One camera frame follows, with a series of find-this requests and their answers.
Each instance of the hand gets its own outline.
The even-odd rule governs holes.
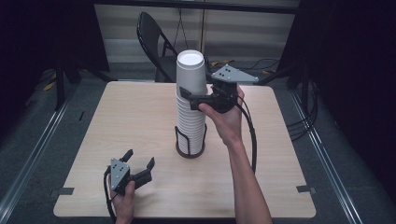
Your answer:
[[[113,199],[116,210],[118,224],[131,224],[134,219],[134,181],[128,183],[125,188],[125,195],[119,195],[114,190],[110,190],[110,197]]]
[[[237,86],[237,91],[238,96],[240,97],[238,97],[238,104],[241,105],[245,94],[239,85]],[[199,108],[213,120],[224,145],[227,147],[234,147],[237,144],[242,144],[242,112],[238,107],[234,106],[230,111],[224,114],[218,113],[207,104],[200,104]]]

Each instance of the wrist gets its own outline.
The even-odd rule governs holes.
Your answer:
[[[242,142],[242,140],[236,140],[232,141],[228,144],[226,144],[229,152],[239,152],[239,151],[245,151],[245,145]]]

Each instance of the person's left hand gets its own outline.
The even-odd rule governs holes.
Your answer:
[[[117,216],[116,223],[131,224],[134,219],[134,181],[128,183],[124,196],[111,189],[110,197],[113,199],[112,202]]]

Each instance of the stack of paper cups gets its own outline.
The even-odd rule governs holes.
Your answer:
[[[180,95],[180,87],[193,95],[206,95],[204,55],[185,50],[177,56],[177,152],[195,158],[205,148],[205,114],[190,109],[190,102]]]

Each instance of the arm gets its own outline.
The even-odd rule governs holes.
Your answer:
[[[245,96],[239,86],[238,95],[241,98]],[[216,112],[206,104],[200,104],[199,108],[214,121],[220,138],[228,148],[233,174],[236,222],[240,224],[272,223],[267,203],[256,176],[251,170],[242,141],[241,111],[236,106],[225,114]]]

